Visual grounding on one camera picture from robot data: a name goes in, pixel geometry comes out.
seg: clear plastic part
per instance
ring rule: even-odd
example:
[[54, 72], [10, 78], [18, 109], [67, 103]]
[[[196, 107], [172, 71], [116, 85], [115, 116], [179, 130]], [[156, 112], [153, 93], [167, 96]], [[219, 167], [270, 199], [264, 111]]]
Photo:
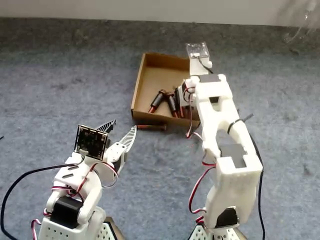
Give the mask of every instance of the clear plastic part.
[[207, 48], [207, 44], [205, 42], [201, 43], [187, 43], [186, 45], [186, 52], [189, 55], [190, 59], [197, 59], [197, 58], [208, 58], [209, 51]]
[[303, 40], [317, 29], [317, 13], [315, 11], [319, 0], [309, 0], [305, 6], [304, 15], [300, 27], [295, 33], [286, 33], [283, 37], [285, 43], [289, 44], [294, 40]]

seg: gray carpet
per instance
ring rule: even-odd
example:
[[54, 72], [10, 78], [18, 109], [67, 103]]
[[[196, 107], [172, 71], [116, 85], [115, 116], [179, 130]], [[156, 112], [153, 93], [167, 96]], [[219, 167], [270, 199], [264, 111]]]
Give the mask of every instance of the gray carpet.
[[[213, 70], [227, 75], [236, 106], [264, 159], [267, 239], [319, 239], [320, 48], [313, 36], [289, 48], [286, 29], [196, 23], [0, 19], [0, 200], [22, 173], [64, 163], [77, 124], [116, 119], [111, 140], [134, 124], [130, 106], [142, 53], [186, 57], [206, 41]], [[138, 132], [128, 162], [99, 203], [128, 240], [185, 240], [195, 216], [188, 198], [203, 172], [201, 146], [184, 129]], [[57, 171], [26, 178], [6, 207], [5, 226], [31, 239]], [[202, 207], [212, 186], [194, 199]], [[240, 227], [262, 237], [257, 207]]]

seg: robotic arm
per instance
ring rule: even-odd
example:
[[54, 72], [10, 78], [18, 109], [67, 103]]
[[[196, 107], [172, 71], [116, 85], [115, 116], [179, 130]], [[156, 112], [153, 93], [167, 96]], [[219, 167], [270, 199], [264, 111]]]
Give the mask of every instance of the robotic arm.
[[[216, 164], [215, 185], [207, 195], [201, 230], [214, 239], [238, 240], [233, 228], [249, 218], [263, 166], [247, 127], [239, 118], [226, 76], [209, 74], [212, 63], [206, 44], [187, 44], [187, 51], [190, 78], [178, 87], [180, 105], [196, 107], [206, 160]], [[235, 144], [218, 146], [218, 130], [227, 132]]]
[[78, 126], [75, 152], [65, 162], [74, 166], [61, 168], [54, 178], [40, 240], [115, 239], [110, 226], [104, 223], [105, 211], [97, 204], [102, 196], [102, 182], [116, 182], [137, 128], [132, 127], [105, 151], [103, 145], [107, 145], [108, 133], [114, 124], [115, 121], [108, 122], [97, 129]]

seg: circuit board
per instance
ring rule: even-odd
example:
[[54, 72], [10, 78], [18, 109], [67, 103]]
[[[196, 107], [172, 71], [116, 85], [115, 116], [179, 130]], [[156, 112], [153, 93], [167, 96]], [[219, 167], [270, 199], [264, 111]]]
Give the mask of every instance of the circuit board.
[[88, 157], [103, 160], [107, 140], [108, 133], [84, 125], [78, 125], [74, 151], [79, 154], [86, 152]]

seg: brown box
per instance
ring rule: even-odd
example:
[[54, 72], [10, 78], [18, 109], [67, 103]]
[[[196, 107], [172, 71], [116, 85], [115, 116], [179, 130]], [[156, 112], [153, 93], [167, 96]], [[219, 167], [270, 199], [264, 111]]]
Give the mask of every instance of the brown box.
[[[189, 126], [188, 118], [172, 117], [169, 106], [163, 102], [155, 113], [148, 113], [158, 91], [174, 92], [189, 77], [189, 59], [160, 53], [144, 53], [136, 79], [131, 114], [137, 123], [176, 124]], [[192, 112], [192, 125], [200, 124], [197, 111]]]

